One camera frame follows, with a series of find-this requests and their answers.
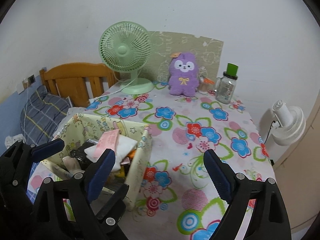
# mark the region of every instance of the yellow bow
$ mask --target yellow bow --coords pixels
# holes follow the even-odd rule
[[[187,82],[188,82],[190,79],[189,79],[189,78],[179,78],[179,80],[182,81],[180,85],[186,85]]]

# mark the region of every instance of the wooden bed headboard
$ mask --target wooden bed headboard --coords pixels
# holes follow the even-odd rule
[[[74,106],[87,107],[89,94],[85,84],[85,78],[90,81],[93,97],[103,94],[102,78],[106,77],[109,88],[116,82],[112,70],[103,63],[69,63],[54,67],[48,71],[40,70],[42,84],[53,95],[66,98],[70,97]]]

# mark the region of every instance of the patterned wallpaper panel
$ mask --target patterned wallpaper panel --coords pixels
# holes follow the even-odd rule
[[[223,41],[191,34],[149,32],[153,44],[150,60],[140,72],[140,77],[167,82],[170,55],[174,52],[192,52],[196,55],[200,74],[215,80],[218,73]]]

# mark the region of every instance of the fan base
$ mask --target fan base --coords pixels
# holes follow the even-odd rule
[[[120,88],[123,89],[122,92],[127,95],[145,94],[150,92],[154,88],[153,83],[146,78],[137,78],[137,80],[133,82],[134,85],[129,85],[128,87],[125,87],[130,81],[131,80],[123,82],[120,86]]]

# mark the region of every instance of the white fan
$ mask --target white fan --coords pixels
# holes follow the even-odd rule
[[[302,109],[297,106],[287,107],[285,102],[278,100],[273,104],[272,112],[278,120],[271,129],[274,141],[278,145],[287,146],[299,140],[306,128]]]

